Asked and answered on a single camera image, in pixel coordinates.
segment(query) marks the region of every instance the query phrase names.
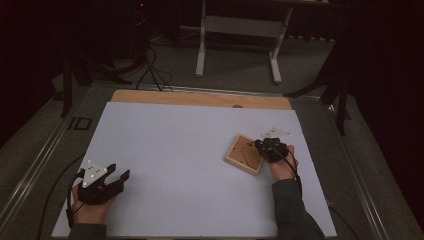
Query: wooden board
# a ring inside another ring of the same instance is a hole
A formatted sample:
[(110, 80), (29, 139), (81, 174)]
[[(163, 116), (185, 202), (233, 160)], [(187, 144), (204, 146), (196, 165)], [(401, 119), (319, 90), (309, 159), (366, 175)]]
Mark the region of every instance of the wooden board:
[(225, 156), (225, 161), (256, 176), (261, 170), (263, 159), (259, 155), (253, 139), (238, 134)]
[(217, 93), (117, 90), (111, 101), (211, 107), (234, 107), (235, 105), (239, 105), (244, 108), (256, 109), (292, 109), (289, 100), (284, 97), (229, 95)]

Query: table leg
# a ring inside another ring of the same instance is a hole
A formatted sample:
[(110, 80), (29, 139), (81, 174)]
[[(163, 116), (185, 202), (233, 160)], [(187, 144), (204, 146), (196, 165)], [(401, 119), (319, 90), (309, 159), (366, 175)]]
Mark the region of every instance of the table leg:
[(286, 17), (284, 19), (283, 24), (281, 25), (280, 34), (277, 37), (277, 44), (274, 48), (274, 51), (269, 52), (269, 60), (271, 62), (271, 70), (272, 76), (274, 78), (274, 82), (279, 84), (281, 83), (281, 74), (280, 69), (278, 67), (277, 56), (280, 51), (281, 44), (283, 43), (284, 36), (286, 34), (287, 26), (289, 25), (290, 16), (293, 12), (293, 8), (287, 9)]
[(202, 1), (202, 19), (200, 21), (200, 47), (199, 55), (197, 56), (196, 77), (203, 76), (203, 68), (205, 66), (205, 35), (206, 35), (206, 0)]

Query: black cable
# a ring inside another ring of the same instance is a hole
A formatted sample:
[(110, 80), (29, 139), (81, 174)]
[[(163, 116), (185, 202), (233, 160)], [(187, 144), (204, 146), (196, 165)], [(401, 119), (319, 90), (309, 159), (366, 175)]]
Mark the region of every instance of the black cable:
[(355, 237), (356, 240), (359, 240), (358, 235), (356, 234), (355, 230), (353, 230), (353, 228), (349, 225), (349, 223), (346, 221), (346, 219), (344, 217), (342, 217), (342, 215), (340, 215), (340, 213), (338, 213), (336, 211), (336, 209), (334, 209), (332, 206), (328, 206), (328, 208), (333, 211), (342, 221), (343, 223), (349, 228), (349, 230), (352, 232), (353, 236)]
[(148, 47), (148, 49), (152, 50), (152, 52), (153, 52), (153, 60), (152, 60), (152, 63), (151, 63), (151, 64), (147, 64), (148, 68), (147, 68), (147, 70), (143, 73), (143, 75), (141, 75), (140, 79), (138, 80), (138, 82), (137, 82), (137, 84), (136, 84), (136, 86), (135, 86), (135, 90), (138, 90), (138, 86), (139, 86), (139, 85), (140, 85), (140, 83), (143, 81), (143, 79), (144, 79), (144, 77), (146, 76), (146, 74), (147, 74), (149, 71), (151, 71), (151, 68), (152, 68), (153, 64), (155, 63), (155, 61), (156, 61), (156, 51), (155, 51), (155, 50), (153, 50), (153, 48), (151, 48), (151, 47)]
[(137, 69), (138, 67), (140, 67), (141, 63), (143, 62), (142, 59), (143, 59), (143, 57), (139, 56), (139, 57), (137, 57), (137, 59), (131, 65), (125, 66), (125, 67), (122, 67), (122, 68), (118, 68), (118, 69), (112, 69), (112, 70), (109, 70), (109, 71), (111, 73), (115, 73), (115, 74), (118, 74), (118, 75), (128, 73), (128, 72), (133, 71), (133, 70)]
[[(291, 165), (291, 163), (289, 163), (289, 161), (287, 160), (287, 158), (286, 157), (284, 157), (281, 153), (279, 153), (275, 148), (271, 148), (272, 150), (274, 150), (274, 152), (276, 152), (278, 155), (280, 155), (280, 157), (282, 158), (282, 160), (285, 162), (285, 163), (287, 163), (287, 165), (289, 165), (289, 167), (290, 167), (290, 169), (293, 171), (293, 173), (294, 173), (294, 176), (295, 176), (295, 179), (296, 179), (296, 182), (297, 182), (297, 187), (299, 188), (299, 191), (300, 191), (300, 196), (302, 196), (303, 195), (303, 190), (302, 190), (302, 180), (300, 179), (300, 176), (299, 176), (299, 174), (297, 174), (297, 167), (293, 167), (293, 165)], [(288, 151), (291, 155), (292, 155), (292, 157), (293, 157), (293, 160), (294, 160), (294, 162), (295, 162), (295, 164), (296, 164), (296, 158), (294, 157), (294, 154), (292, 153), (292, 152), (290, 152), (290, 151)]]
[(60, 178), (63, 176), (63, 174), (72, 166), (74, 165), (76, 162), (78, 162), (78, 160), (80, 160), (82, 157), (84, 157), (85, 153), (82, 154), (81, 156), (75, 158), (74, 160), (72, 160), (71, 163), (68, 164), (68, 166), (66, 166), (66, 168), (60, 173), (59, 177), (55, 180), (55, 182), (53, 183), (52, 188), (50, 189), (49, 194), (47, 195), (47, 199), (46, 202), (44, 203), (44, 207), (43, 207), (43, 214), (41, 215), (41, 220), (40, 220), (40, 226), (38, 228), (38, 234), (37, 234), (37, 239), (40, 239), (41, 237), (41, 232), (43, 230), (43, 223), (44, 223), (44, 218), (46, 216), (46, 211), (47, 211), (47, 206), (50, 202), (50, 197), (53, 193), (54, 188), (56, 187), (57, 183), (59, 182)]
[(74, 213), (72, 212), (72, 205), (71, 205), (72, 187), (74, 186), (75, 180), (77, 180), (77, 178), (79, 177), (79, 173), (75, 174), (72, 177), (72, 180), (69, 182), (68, 193), (66, 195), (66, 216), (68, 218), (68, 225), (70, 228), (72, 228), (72, 226), (74, 225), (74, 219), (73, 219)]
[(159, 86), (158, 80), (156, 80), (155, 73), (152, 71), (153, 63), (150, 63), (150, 61), (147, 59), (146, 64), (147, 66), (149, 66), (150, 75), (152, 75), (153, 81), (155, 82), (159, 91), (162, 91), (162, 88)]
[(72, 213), (72, 215), (75, 215), (75, 213), (77, 213), (84, 205), (85, 203), (82, 203), (81, 206), (79, 206), (77, 210), (75, 210), (75, 212)]
[[(174, 90), (172, 89), (171, 85), (169, 85), (169, 82), (172, 81), (172, 79), (174, 78), (174, 76), (172, 75), (172, 73), (170, 72), (166, 72), (166, 71), (162, 71), (159, 70), (157, 68), (155, 68), (154, 66), (152, 66), (152, 69), (156, 71), (156, 74), (159, 76), (159, 78), (162, 80), (162, 82), (164, 83), (164, 85), (162, 86), (162, 89), (165, 88), (166, 86), (169, 88), (169, 90), (171, 90), (171, 92), (173, 92)], [(161, 75), (160, 73), (165, 73), (168, 74), (170, 76), (170, 79), (168, 81), (166, 81)]]

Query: white desk frame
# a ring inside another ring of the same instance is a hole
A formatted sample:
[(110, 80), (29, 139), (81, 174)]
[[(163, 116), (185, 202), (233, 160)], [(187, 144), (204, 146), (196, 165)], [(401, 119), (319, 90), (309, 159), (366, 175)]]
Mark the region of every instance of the white desk frame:
[(277, 43), (274, 50), (269, 52), (269, 60), (271, 63), (274, 82), (281, 83), (281, 74), (278, 67), (277, 56), (292, 12), (293, 8), (289, 7), (286, 12), (284, 22), (210, 16), (206, 14), (206, 0), (203, 0), (202, 19), (200, 22), (200, 48), (199, 55), (197, 57), (196, 76), (203, 76), (206, 54), (205, 38), (206, 31), (208, 31), (260, 37), (275, 37), (277, 39)]

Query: human hand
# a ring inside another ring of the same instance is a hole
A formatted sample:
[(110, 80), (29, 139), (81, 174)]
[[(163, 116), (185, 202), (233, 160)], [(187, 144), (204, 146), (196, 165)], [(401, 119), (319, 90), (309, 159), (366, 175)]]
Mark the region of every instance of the human hand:
[[(287, 148), (289, 149), (289, 154), (286, 159), (294, 167), (294, 169), (296, 169), (298, 161), (294, 159), (294, 146), (288, 145)], [(269, 167), (275, 181), (296, 178), (296, 174), (284, 160), (280, 160), (275, 163), (269, 163)]]
[(72, 212), (74, 213), (73, 218), (75, 224), (104, 224), (107, 212), (116, 198), (113, 197), (101, 205), (84, 204), (78, 200), (78, 185), (72, 188), (72, 196), (74, 198)]

